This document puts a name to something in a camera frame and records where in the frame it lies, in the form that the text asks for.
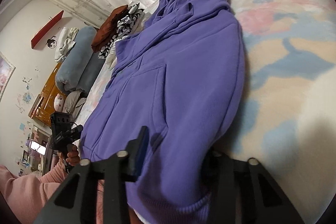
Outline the pink sleeve forearm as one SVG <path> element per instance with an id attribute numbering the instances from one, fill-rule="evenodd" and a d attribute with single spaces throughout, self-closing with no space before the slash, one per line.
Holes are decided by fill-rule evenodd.
<path id="1" fill-rule="evenodd" d="M 1 166 L 1 193 L 21 223 L 33 223 L 41 209 L 67 177 L 61 160 L 43 176 L 15 176 Z"/>

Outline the person's left hand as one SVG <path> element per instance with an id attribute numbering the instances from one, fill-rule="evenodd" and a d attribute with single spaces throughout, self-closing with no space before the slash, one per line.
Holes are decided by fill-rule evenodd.
<path id="1" fill-rule="evenodd" d="M 72 145 L 70 151 L 67 153 L 67 158 L 65 159 L 61 152 L 58 152 L 60 166 L 65 169 L 66 165 L 65 162 L 71 166 L 75 166 L 80 162 L 80 156 L 78 147 L 76 145 Z"/>

